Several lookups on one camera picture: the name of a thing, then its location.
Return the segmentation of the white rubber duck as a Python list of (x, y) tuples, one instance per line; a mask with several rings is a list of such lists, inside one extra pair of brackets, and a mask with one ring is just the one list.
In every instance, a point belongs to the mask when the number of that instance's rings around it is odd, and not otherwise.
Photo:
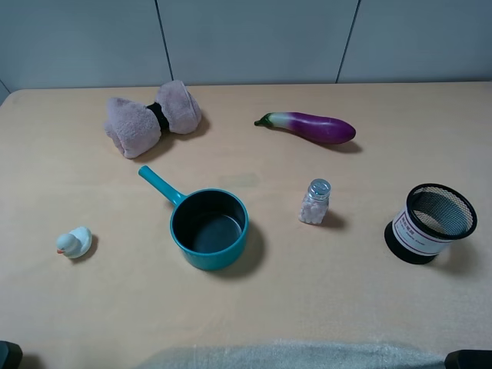
[(56, 251), (67, 258), (84, 256), (92, 244), (92, 232), (87, 227), (78, 227), (67, 234), (61, 234), (56, 240)]

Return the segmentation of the small glass pill bottle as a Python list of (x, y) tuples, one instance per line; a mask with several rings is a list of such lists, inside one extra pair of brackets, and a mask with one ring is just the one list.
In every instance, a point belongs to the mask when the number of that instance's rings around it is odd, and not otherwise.
[(331, 185), (322, 178), (314, 179), (301, 202), (299, 220), (306, 224), (320, 224), (329, 208)]

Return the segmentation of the purple toy eggplant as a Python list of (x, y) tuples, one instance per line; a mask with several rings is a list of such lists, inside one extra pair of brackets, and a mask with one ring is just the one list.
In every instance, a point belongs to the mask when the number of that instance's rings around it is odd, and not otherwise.
[(299, 137), (324, 145), (341, 145), (356, 136), (355, 128), (337, 118), (300, 112), (271, 112), (254, 122), (255, 126), (289, 131)]

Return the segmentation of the pink rolled towel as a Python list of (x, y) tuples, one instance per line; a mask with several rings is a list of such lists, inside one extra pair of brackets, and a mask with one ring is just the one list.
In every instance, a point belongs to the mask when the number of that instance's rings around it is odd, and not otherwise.
[(164, 133), (188, 135), (197, 130), (201, 109), (182, 81), (163, 84), (150, 105), (126, 98), (106, 103), (106, 135), (127, 159), (152, 149)]

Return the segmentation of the grey-green cloth at bottom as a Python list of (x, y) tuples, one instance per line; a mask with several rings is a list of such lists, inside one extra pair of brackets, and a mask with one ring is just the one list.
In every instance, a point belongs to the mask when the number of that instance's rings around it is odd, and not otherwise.
[(444, 357), (391, 344), (279, 341), (164, 349), (140, 368), (444, 368)]

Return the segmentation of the black mesh pen holder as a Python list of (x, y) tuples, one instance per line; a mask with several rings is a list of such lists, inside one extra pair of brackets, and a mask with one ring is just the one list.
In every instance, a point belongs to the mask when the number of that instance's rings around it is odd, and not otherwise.
[(477, 227), (473, 205), (443, 184), (413, 188), (404, 207), (387, 224), (384, 240), (389, 250), (409, 264), (428, 264), (451, 243), (469, 237)]

